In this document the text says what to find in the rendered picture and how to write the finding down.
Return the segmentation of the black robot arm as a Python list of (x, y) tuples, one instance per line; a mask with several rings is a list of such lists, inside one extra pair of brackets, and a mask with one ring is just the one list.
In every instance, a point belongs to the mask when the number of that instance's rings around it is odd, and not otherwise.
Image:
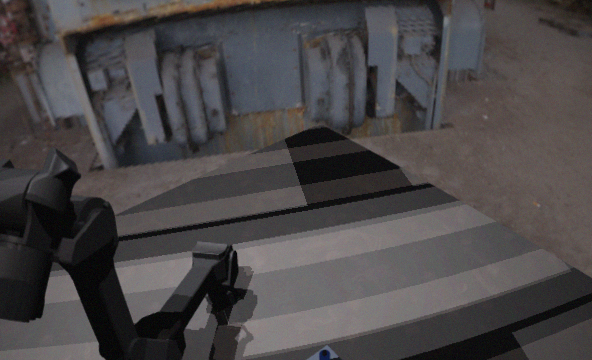
[[(43, 170), (0, 172), (0, 319), (41, 318), (52, 262), (69, 274), (105, 360), (182, 360), (184, 330), (206, 298), (216, 313), (239, 301), (232, 245), (197, 241), (192, 267), (161, 310), (133, 324), (113, 257), (111, 204), (72, 195), (76, 163), (55, 147)], [(218, 310), (217, 310), (218, 309)]]

